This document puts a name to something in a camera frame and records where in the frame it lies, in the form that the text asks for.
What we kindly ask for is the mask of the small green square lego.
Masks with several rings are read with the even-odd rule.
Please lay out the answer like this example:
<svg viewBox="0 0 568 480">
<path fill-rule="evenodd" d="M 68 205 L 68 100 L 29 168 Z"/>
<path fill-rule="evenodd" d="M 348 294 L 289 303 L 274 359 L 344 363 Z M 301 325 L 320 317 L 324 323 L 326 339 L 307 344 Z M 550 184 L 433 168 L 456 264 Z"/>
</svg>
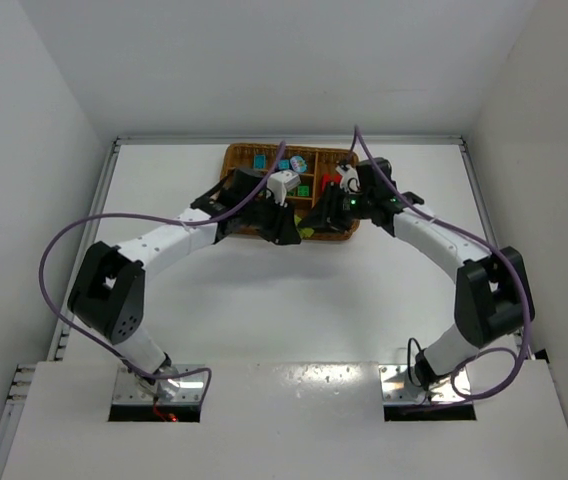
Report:
<svg viewBox="0 0 568 480">
<path fill-rule="evenodd" d="M 310 189 L 306 185 L 300 185 L 297 187 L 297 195 L 299 197 L 309 197 L 310 196 Z"/>
</svg>

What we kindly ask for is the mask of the lime green lego piece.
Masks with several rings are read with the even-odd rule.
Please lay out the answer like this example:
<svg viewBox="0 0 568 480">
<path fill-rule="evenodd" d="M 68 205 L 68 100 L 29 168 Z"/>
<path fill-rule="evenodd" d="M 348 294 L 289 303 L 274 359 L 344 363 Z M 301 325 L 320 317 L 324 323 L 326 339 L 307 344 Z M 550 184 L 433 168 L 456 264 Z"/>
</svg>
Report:
<svg viewBox="0 0 568 480">
<path fill-rule="evenodd" d="M 314 230 L 311 228 L 303 228 L 299 230 L 299 233 L 302 239 L 309 239 L 313 236 Z"/>
</svg>

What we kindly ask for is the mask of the red lego arch piece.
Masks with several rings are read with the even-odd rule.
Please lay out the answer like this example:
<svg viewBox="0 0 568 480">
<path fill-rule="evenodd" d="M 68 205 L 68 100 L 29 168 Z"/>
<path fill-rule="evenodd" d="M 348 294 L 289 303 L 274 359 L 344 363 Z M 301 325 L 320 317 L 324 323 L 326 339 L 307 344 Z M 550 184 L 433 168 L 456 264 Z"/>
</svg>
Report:
<svg viewBox="0 0 568 480">
<path fill-rule="evenodd" d="M 331 183 L 340 184 L 341 176 L 339 174 L 323 174 L 321 178 L 321 188 L 324 189 L 327 185 Z"/>
</svg>

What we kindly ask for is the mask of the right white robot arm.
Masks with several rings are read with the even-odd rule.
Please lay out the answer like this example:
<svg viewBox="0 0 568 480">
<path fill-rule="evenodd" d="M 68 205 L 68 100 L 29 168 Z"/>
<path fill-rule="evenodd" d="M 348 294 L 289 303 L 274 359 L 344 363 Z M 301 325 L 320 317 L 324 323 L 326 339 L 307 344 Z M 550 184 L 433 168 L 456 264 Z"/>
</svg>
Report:
<svg viewBox="0 0 568 480">
<path fill-rule="evenodd" d="M 384 158 L 350 166 L 341 180 L 325 186 L 301 220 L 302 228 L 344 232 L 368 220 L 391 237 L 425 255 L 454 283 L 453 324 L 420 350 L 408 377 L 427 389 L 477 358 L 495 340 L 521 331 L 525 338 L 535 317 L 522 255 L 512 247 L 495 250 L 485 240 L 436 219 L 421 197 L 399 193 Z"/>
</svg>

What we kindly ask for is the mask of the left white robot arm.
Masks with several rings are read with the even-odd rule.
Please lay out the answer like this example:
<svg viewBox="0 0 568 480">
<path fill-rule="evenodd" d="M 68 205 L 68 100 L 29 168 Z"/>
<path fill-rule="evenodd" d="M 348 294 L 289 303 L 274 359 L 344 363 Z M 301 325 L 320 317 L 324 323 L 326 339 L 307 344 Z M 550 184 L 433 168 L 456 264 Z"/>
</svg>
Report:
<svg viewBox="0 0 568 480">
<path fill-rule="evenodd" d="M 169 223 L 134 239 L 86 251 L 67 307 L 97 332 L 140 377 L 154 380 L 169 356 L 142 321 L 147 284 L 191 253 L 252 228 L 277 246 L 301 241 L 288 193 L 301 180 L 292 170 L 266 175 L 238 167 L 196 198 Z"/>
</svg>

